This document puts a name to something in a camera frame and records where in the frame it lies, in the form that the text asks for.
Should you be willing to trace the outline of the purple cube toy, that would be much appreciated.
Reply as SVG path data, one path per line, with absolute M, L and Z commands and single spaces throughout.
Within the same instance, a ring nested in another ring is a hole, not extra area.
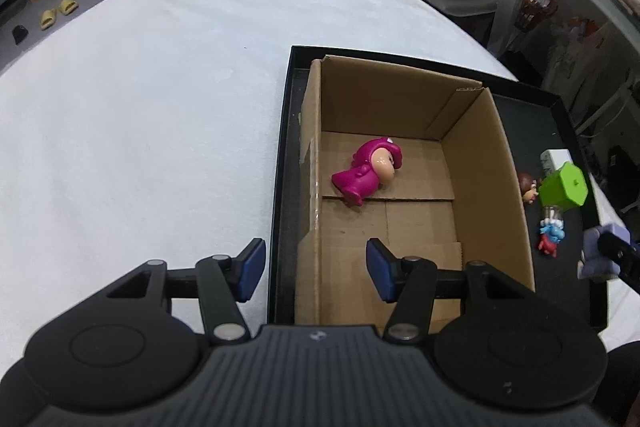
M 612 280 L 620 275 L 620 267 L 613 260 L 600 254 L 598 239 L 604 232 L 611 232 L 627 244 L 630 243 L 629 231 L 617 223 L 599 225 L 585 231 L 582 238 L 582 257 L 577 263 L 579 280 Z

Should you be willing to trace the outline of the blue smurf figurine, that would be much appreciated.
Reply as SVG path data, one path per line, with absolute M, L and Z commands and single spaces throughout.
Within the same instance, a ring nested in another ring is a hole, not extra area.
M 539 223 L 538 251 L 548 257 L 555 258 L 559 243 L 565 237 L 564 221 L 558 218 L 544 218 Z

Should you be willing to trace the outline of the green hexagonal container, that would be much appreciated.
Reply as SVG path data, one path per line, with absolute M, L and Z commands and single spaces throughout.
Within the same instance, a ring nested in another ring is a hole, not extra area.
M 568 211 L 582 207 L 588 196 L 588 186 L 582 169 L 567 161 L 546 176 L 538 188 L 542 207 L 556 207 Z

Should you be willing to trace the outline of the brown cardboard box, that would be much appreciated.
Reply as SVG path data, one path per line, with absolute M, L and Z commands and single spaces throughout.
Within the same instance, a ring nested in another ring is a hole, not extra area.
M 395 179 L 351 206 L 331 176 L 363 144 L 402 150 Z M 518 175 L 483 83 L 429 69 L 328 55 L 312 62 L 300 110 L 295 320 L 383 326 L 392 308 L 369 277 L 366 245 L 440 269 L 482 260 L 535 284 Z

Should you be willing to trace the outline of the magenta doll figurine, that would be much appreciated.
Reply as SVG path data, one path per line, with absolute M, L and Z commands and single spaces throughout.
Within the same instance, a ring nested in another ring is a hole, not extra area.
M 392 183 L 402 166 L 402 150 L 388 136 L 363 143 L 350 168 L 331 176 L 333 186 L 351 206 L 361 206 L 383 185 Z

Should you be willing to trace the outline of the black shallow tray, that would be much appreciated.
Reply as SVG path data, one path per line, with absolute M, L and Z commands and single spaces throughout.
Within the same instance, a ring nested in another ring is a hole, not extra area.
M 297 242 L 302 237 L 299 231 L 298 115 L 311 63 L 327 55 L 405 65 L 478 80 L 494 97 L 518 169 L 540 172 L 539 155 L 549 148 L 565 148 L 580 169 L 588 168 L 570 117 L 555 94 L 442 62 L 363 50 L 292 46 L 285 76 L 274 182 L 267 312 L 270 324 L 291 325 L 295 321 Z M 589 196 L 582 208 L 567 216 L 568 236 L 561 246 L 559 258 L 554 261 L 536 258 L 534 261 L 535 281 L 541 295 L 583 319 L 596 332 L 602 332 L 608 324 L 608 290 L 603 282 L 578 280 L 576 263 L 582 253 L 582 232 L 599 222 L 596 200 Z

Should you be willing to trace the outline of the brown haired small figurine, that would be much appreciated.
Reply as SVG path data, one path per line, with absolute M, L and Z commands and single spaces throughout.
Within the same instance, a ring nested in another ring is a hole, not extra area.
M 520 186 L 521 198 L 524 204 L 532 205 L 538 197 L 538 182 L 526 172 L 518 173 L 518 185 Z

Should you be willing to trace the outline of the white rectangular block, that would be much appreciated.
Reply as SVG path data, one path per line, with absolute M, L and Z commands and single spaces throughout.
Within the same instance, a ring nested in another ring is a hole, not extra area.
M 573 164 L 573 158 L 566 148 L 556 148 L 555 150 L 544 150 L 540 154 L 540 163 L 546 176 L 561 169 L 567 162 Z

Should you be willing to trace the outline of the white blanket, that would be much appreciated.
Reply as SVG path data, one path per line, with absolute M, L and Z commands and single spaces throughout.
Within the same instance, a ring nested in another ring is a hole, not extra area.
M 271 230 L 288 58 L 328 46 L 502 75 L 420 0 L 105 0 L 1 75 L 1 364 L 150 258 Z

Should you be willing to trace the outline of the yellow slipper right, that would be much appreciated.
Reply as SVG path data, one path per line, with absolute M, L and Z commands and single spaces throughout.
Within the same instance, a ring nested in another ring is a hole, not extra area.
M 69 16 L 79 8 L 76 0 L 62 0 L 58 5 L 58 12 L 64 16 Z

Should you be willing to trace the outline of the yellow slipper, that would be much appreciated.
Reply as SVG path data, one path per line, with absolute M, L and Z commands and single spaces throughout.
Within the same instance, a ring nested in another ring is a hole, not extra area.
M 79 8 L 76 0 L 62 0 L 58 5 L 58 12 L 64 16 L 69 16 Z
M 56 9 L 45 10 L 40 17 L 40 29 L 45 31 L 56 22 Z

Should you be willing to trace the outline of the yellow slipper left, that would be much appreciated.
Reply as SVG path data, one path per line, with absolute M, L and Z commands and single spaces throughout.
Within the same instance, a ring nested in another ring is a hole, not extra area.
M 40 29 L 45 31 L 56 22 L 56 9 L 45 10 L 40 17 Z

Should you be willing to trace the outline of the black slipper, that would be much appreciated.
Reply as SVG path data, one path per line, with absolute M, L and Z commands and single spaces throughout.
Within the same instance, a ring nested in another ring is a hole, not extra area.
M 14 43 L 19 46 L 29 35 L 29 31 L 23 25 L 16 25 L 12 28 Z

